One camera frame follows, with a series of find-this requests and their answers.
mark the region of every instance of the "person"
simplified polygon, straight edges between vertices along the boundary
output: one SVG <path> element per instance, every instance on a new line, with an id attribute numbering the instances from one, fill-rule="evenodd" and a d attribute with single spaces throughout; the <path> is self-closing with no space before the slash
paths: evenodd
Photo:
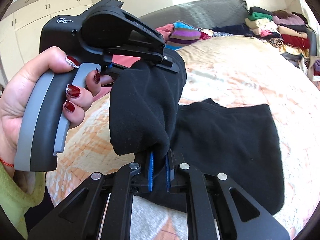
<path id="1" fill-rule="evenodd" d="M 11 223 L 26 239 L 28 233 L 24 215 L 30 207 L 41 203 L 45 177 L 43 172 L 15 171 L 13 166 L 24 110 L 37 80 L 44 72 L 51 69 L 54 73 L 64 73 L 74 67 L 79 67 L 79 63 L 73 57 L 57 47 L 51 47 L 27 62 L 8 82 L 0 97 L 0 204 Z M 100 76 L 99 71 L 95 70 L 87 75 L 86 88 L 67 85 L 62 111 L 70 121 L 70 128 L 80 125 L 84 112 L 93 101 L 110 91 L 110 88 L 101 89 L 101 84 L 112 82 L 110 76 Z"/>

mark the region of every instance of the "yellow-green sleeve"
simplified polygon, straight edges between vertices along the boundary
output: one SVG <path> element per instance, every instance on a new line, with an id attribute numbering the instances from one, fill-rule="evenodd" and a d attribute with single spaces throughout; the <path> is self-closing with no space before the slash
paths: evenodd
<path id="1" fill-rule="evenodd" d="M 19 233 L 28 238 L 24 214 L 30 207 L 37 206 L 44 197 L 45 178 L 43 172 L 35 173 L 35 184 L 31 194 L 22 191 L 0 164 L 0 204 L 7 217 Z"/>

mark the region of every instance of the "device handle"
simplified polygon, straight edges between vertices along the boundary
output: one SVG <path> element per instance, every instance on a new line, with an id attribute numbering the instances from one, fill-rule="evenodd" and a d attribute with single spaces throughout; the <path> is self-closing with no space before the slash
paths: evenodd
<path id="1" fill-rule="evenodd" d="M 57 153 L 64 150 L 69 121 L 62 113 L 66 87 L 85 87 L 87 74 L 101 66 L 83 63 L 78 69 L 55 74 L 51 70 L 37 81 L 27 103 L 19 133 L 14 168 L 20 171 L 53 171 Z"/>

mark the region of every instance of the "gray trigger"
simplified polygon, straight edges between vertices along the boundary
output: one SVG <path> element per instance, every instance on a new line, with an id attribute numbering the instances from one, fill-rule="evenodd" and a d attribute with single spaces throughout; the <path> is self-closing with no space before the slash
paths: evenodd
<path id="1" fill-rule="evenodd" d="M 99 72 L 101 71 L 101 66 L 98 64 L 93 64 L 93 63 L 81 64 L 72 82 L 72 85 L 75 85 L 78 87 L 85 87 L 85 77 L 90 71 L 95 70 L 96 68 L 99 70 Z M 70 125 L 69 120 L 65 118 L 63 113 L 61 113 L 57 134 L 56 134 L 56 139 L 54 142 L 54 150 L 53 150 L 54 156 L 56 156 L 57 153 L 62 153 L 64 151 L 64 145 L 66 143 L 66 137 L 67 137 L 69 125 Z"/>

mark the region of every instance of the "red fingernail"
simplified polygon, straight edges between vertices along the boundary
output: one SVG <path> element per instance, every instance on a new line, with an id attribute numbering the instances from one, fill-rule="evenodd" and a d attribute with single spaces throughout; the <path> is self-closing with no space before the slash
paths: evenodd
<path id="1" fill-rule="evenodd" d="M 96 73 L 94 74 L 94 77 L 93 77 L 93 81 L 96 84 L 98 84 L 100 82 L 100 72 L 97 68 L 96 68 Z"/>
<path id="2" fill-rule="evenodd" d="M 80 89 L 74 85 L 67 85 L 66 96 L 71 98 L 78 98 L 80 96 Z"/>
<path id="3" fill-rule="evenodd" d="M 80 63 L 74 57 L 66 56 L 66 62 L 73 68 L 80 67 Z"/>
<path id="4" fill-rule="evenodd" d="M 69 112 L 69 113 L 73 113 L 75 110 L 75 106 L 68 100 L 66 100 L 65 104 L 64 104 L 64 108 Z"/>

